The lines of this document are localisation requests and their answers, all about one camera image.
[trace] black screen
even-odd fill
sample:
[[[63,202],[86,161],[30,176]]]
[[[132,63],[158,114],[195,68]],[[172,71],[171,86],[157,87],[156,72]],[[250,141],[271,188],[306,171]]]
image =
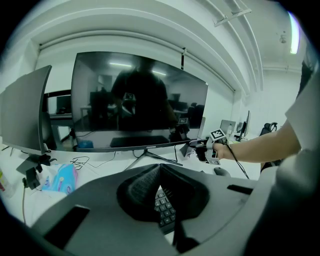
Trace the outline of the black screen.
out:
[[[207,91],[199,78],[150,58],[78,53],[71,86],[78,147],[115,150],[196,139]]]

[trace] ceiling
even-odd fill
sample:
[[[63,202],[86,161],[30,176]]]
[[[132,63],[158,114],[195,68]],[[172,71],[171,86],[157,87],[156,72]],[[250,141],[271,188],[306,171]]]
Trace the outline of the ceiling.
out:
[[[231,16],[231,9],[223,1],[211,0],[227,17]],[[277,2],[268,0],[237,0],[244,10],[245,5],[252,10],[246,14],[255,35],[262,65],[264,69],[289,67],[300,70],[304,58],[306,40],[302,35],[297,54],[291,54],[291,23],[288,12]],[[245,46],[249,45],[248,38],[237,19],[233,19],[232,26],[238,32]]]

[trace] black keyboard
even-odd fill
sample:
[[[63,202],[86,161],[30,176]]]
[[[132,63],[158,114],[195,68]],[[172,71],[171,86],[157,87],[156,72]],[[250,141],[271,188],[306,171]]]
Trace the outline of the black keyboard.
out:
[[[161,221],[159,227],[166,235],[175,230],[176,210],[172,207],[162,189],[155,195],[154,209],[160,213]]]

